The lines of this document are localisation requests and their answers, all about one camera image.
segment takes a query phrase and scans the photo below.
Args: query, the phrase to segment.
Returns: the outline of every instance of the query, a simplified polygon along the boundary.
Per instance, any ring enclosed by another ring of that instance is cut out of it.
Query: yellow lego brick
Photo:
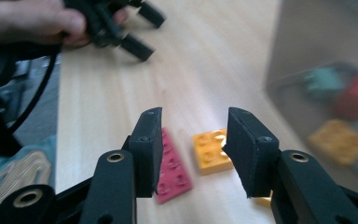
[[[226,144],[226,138],[226,129],[193,136],[194,151],[202,175],[210,175],[234,167],[231,159],[222,150]]]
[[[358,159],[358,132],[343,120],[328,120],[309,140],[338,164],[351,165]]]
[[[253,198],[255,203],[258,203],[260,205],[266,206],[268,208],[271,207],[271,197],[272,197],[272,192],[269,195],[269,197],[265,197],[265,198]]]

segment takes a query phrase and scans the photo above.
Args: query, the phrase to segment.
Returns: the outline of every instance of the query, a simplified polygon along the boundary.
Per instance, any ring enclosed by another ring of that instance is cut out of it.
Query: blue fabric
[[[13,157],[0,157],[0,202],[32,184],[55,186],[56,136],[23,147]]]

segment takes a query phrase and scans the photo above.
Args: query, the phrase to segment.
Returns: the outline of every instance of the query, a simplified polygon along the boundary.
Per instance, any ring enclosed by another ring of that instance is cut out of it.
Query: screw hole
[[[336,222],[339,224],[352,224],[352,222],[347,218],[340,215],[336,216]]]
[[[110,154],[107,157],[107,160],[110,162],[118,162],[118,161],[122,161],[123,159],[124,159],[124,155],[118,152]]]
[[[43,192],[40,189],[31,189],[23,192],[13,202],[13,205],[17,208],[28,207],[37,203],[42,198]]]
[[[98,218],[98,224],[110,224],[113,222],[113,217],[106,214]]]
[[[292,153],[290,155],[290,157],[292,158],[292,160],[298,161],[298,162],[308,162],[309,161],[309,159],[306,155],[303,155],[300,153]]]

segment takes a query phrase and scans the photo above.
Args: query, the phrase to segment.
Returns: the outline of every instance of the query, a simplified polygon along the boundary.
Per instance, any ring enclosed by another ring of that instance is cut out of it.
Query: transparent container
[[[358,0],[283,0],[266,91],[327,173],[358,192]]]

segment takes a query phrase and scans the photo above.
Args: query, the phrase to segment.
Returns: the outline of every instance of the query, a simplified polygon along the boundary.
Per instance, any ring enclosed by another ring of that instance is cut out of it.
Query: wooden surface
[[[138,63],[122,49],[62,54],[57,191],[93,175],[98,158],[120,149],[146,109],[162,106],[167,127],[194,181],[163,205],[138,200],[139,223],[273,223],[270,209],[246,199],[234,170],[200,176],[191,136],[227,127],[230,106],[253,112],[281,140],[303,146],[264,91],[274,0],[153,0],[167,16],[158,30],[133,15],[125,26],[156,49]]]

